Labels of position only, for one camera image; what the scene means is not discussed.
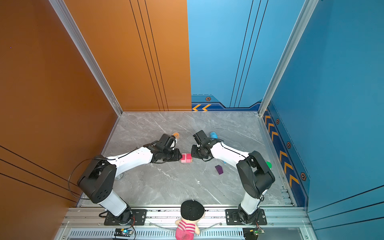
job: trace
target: pink block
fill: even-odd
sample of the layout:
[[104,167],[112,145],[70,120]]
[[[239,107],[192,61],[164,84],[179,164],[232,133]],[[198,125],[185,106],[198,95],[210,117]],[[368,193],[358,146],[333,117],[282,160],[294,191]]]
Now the pink block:
[[181,163],[191,163],[192,162],[192,155],[190,153],[183,153],[181,154]]

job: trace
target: purple object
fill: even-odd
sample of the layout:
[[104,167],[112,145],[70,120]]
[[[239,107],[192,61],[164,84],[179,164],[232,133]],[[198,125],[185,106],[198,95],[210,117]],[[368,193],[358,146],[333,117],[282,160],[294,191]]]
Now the purple object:
[[223,168],[220,165],[215,166],[215,168],[219,175],[223,173]]

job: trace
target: doll's head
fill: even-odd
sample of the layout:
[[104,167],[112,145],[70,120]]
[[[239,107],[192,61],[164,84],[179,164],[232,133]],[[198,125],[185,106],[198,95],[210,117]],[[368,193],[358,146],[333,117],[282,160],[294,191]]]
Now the doll's head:
[[198,201],[187,200],[181,204],[180,213],[182,218],[198,222],[204,217],[205,208]]

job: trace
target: striped shirt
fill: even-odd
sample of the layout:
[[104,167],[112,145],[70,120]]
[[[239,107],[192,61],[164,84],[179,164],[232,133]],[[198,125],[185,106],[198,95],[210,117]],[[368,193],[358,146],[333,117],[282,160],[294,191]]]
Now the striped shirt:
[[183,230],[184,232],[188,231],[188,232],[194,233],[195,232],[195,226],[196,226],[195,224],[186,223],[183,220],[181,220],[179,222],[179,224],[177,225],[177,228]]

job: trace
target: gray marble floor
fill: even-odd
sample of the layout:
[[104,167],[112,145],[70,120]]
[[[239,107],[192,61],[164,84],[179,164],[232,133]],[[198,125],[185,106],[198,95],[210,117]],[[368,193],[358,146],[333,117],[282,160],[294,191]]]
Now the gray marble floor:
[[[180,134],[176,147],[182,153],[190,153],[191,146],[195,144],[192,135],[204,130],[207,135],[215,131],[219,139],[235,149],[247,152],[256,150],[273,164],[256,120],[252,112],[125,112],[104,155],[123,154],[159,140],[163,133],[174,132]],[[223,167],[223,174],[217,173],[216,165]],[[279,167],[272,165],[276,182],[268,190],[261,206],[285,204],[280,191]],[[122,179],[115,181],[113,188],[133,206],[181,204],[187,199],[195,199],[205,205],[237,206],[245,193],[237,169],[218,159],[209,162],[194,159],[189,164],[169,162],[141,165],[125,172]],[[90,201],[82,200],[81,204],[90,204]]]

